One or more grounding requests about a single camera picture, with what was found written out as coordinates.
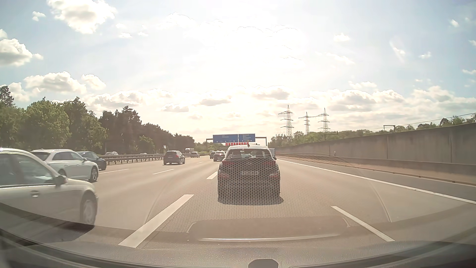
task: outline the car door handle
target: car door handle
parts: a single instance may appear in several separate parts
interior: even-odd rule
[[[39,191],[31,191],[30,194],[31,194],[31,197],[38,197],[40,195],[40,192]]]

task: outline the solid white line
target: solid white line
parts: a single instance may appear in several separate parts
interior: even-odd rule
[[[347,211],[339,208],[338,206],[331,206],[331,208],[337,210],[338,212],[344,214],[345,216],[351,218],[353,221],[357,222],[358,224],[360,224],[362,227],[364,227],[365,229],[371,231],[372,233],[376,234],[378,237],[380,237],[381,239],[387,241],[387,242],[392,242],[392,241],[395,241],[393,240],[392,238],[390,238],[389,236],[387,236],[386,234],[380,232],[379,230],[373,228],[372,226],[370,226],[369,224],[363,222],[362,220],[360,220],[359,218],[357,218],[356,216],[348,213]]]
[[[395,184],[395,183],[386,182],[386,181],[379,181],[379,180],[375,180],[375,179],[371,179],[371,178],[367,178],[367,177],[357,176],[357,175],[354,175],[354,174],[349,174],[349,173],[339,172],[339,171],[335,171],[335,170],[325,169],[325,168],[322,168],[322,167],[305,165],[305,164],[295,163],[295,162],[281,160],[281,159],[278,159],[278,160],[288,162],[288,163],[297,164],[297,165],[304,165],[304,166],[308,166],[308,167],[313,167],[313,168],[317,168],[317,169],[321,169],[321,170],[327,170],[327,171],[330,171],[330,172],[343,174],[343,175],[348,175],[348,176],[361,178],[361,179],[365,179],[365,180],[369,180],[369,181],[380,182],[380,183],[393,185],[393,186],[397,186],[397,187],[401,187],[401,188],[405,188],[405,189],[409,189],[409,190],[415,190],[417,192],[427,193],[427,194],[431,194],[431,195],[435,195],[435,196],[442,196],[442,197],[446,197],[446,198],[451,198],[451,199],[454,199],[454,200],[459,200],[459,201],[463,201],[463,202],[467,202],[467,203],[471,203],[471,204],[476,205],[476,201],[468,200],[468,199],[464,199],[464,198],[459,198],[459,197],[456,197],[456,196],[449,196],[449,195],[445,195],[445,194],[441,194],[441,193],[437,193],[437,192],[432,192],[432,191],[427,191],[427,190],[423,190],[423,189],[418,189],[418,188],[414,188],[414,187],[410,187],[410,186]]]
[[[120,246],[137,247],[142,243],[150,234],[157,229],[165,220],[167,220],[174,212],[177,211],[185,202],[187,202],[193,195],[183,195],[177,199],[174,203],[170,204],[164,210],[159,212],[150,221],[146,222],[139,229],[133,232],[130,236],[119,243]]]
[[[109,173],[109,172],[116,172],[116,171],[123,171],[123,170],[128,170],[128,168],[126,168],[126,169],[120,169],[120,170],[113,170],[113,171],[101,172],[100,174]]]
[[[208,176],[207,180],[213,179],[218,174],[218,171],[215,171],[212,175]]]
[[[164,171],[160,171],[160,172],[157,172],[157,173],[152,173],[152,175],[159,174],[159,173],[162,173],[162,172],[167,172],[167,171],[174,170],[174,169],[175,169],[175,168],[168,169],[168,170],[164,170]]]

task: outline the blue highway sign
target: blue highway sign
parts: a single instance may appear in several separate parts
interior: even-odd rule
[[[238,142],[255,142],[255,134],[238,134]]]
[[[213,143],[235,143],[238,142],[238,134],[213,135]]]

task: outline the license plate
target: license plate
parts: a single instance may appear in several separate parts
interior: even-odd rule
[[[259,175],[259,171],[242,171],[241,172],[242,175]]]

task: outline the car wheel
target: car wheel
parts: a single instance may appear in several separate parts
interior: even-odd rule
[[[98,180],[98,176],[99,176],[98,170],[95,167],[93,167],[91,169],[91,177],[89,177],[89,182],[96,182]]]
[[[96,214],[98,211],[98,204],[91,193],[86,193],[81,200],[81,210],[79,221],[84,224],[94,225],[96,222]]]

